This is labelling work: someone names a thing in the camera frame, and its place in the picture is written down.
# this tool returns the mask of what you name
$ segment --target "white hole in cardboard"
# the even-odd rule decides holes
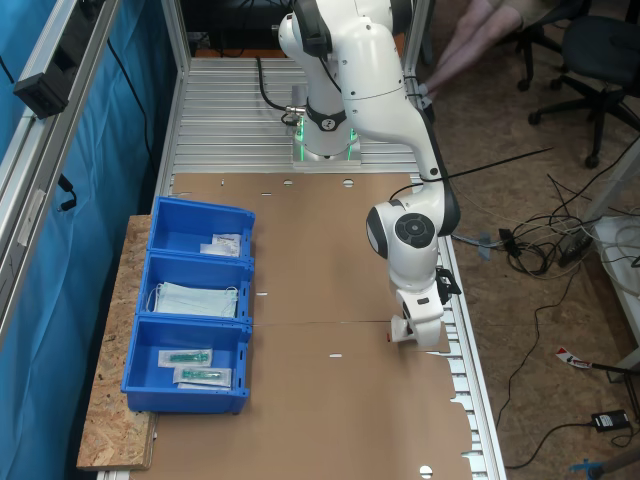
[[[429,467],[428,465],[423,465],[420,467],[420,476],[427,479],[432,478],[433,470],[431,470],[431,467]]]

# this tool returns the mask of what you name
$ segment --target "person's legs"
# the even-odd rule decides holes
[[[458,20],[453,37],[436,64],[436,70],[442,67],[451,55],[469,41],[473,34],[496,11],[496,5],[499,5],[499,0],[471,0],[467,11]]]
[[[498,8],[489,19],[438,68],[425,83],[433,98],[446,82],[475,64],[480,57],[522,24],[520,13],[509,6]]]

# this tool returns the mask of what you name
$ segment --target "cardboard sheet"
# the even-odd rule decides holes
[[[256,212],[251,394],[238,416],[160,415],[151,469],[132,480],[420,480],[423,466],[434,480],[471,479],[461,456],[471,431],[462,405],[451,402],[448,360],[387,340],[400,308],[365,219],[406,182],[175,177],[181,198]],[[449,349],[444,330],[436,348]]]
[[[470,480],[469,421],[446,358],[381,323],[257,326],[240,415],[161,415],[132,480]]]
[[[407,183],[407,174],[179,174],[173,194],[256,213],[254,324],[388,324],[402,310],[365,221]],[[444,325],[439,345],[406,348],[449,352]]]

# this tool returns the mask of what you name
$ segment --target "blue plastic bin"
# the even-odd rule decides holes
[[[249,398],[247,347],[251,327],[234,323],[180,322],[136,315],[121,389],[134,411],[239,413]],[[179,389],[173,368],[158,367],[164,349],[213,349],[212,367],[233,369],[230,390]]]
[[[210,244],[214,233],[234,233],[242,235],[239,257],[207,256],[253,262],[251,232],[255,219],[255,214],[242,208],[157,197],[148,248],[200,255],[200,244]]]
[[[167,318],[191,318],[216,320],[221,322],[239,322],[251,324],[249,316],[249,290],[253,265],[248,263],[223,260],[223,257],[180,256],[168,253],[147,252],[140,282],[137,313],[163,315]],[[238,289],[238,302],[235,316],[209,317],[203,315],[182,315],[154,313],[155,295],[153,290],[160,283],[169,282],[188,288],[206,288],[209,290],[225,290],[229,287]]]

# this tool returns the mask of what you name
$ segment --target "blue curtain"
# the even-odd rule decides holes
[[[2,8],[7,2],[27,3],[2,0]],[[160,150],[176,75],[160,2],[123,0],[110,38],[150,120],[149,142]],[[73,474],[92,339],[103,328],[98,319],[129,216],[152,192],[150,172],[142,114],[105,49],[64,168],[78,205],[58,212],[70,197],[56,190],[0,350],[0,479]]]
[[[0,1],[0,56],[14,81],[18,81],[42,27],[56,0]],[[0,162],[24,111],[24,103],[13,95],[13,85],[0,71]]]

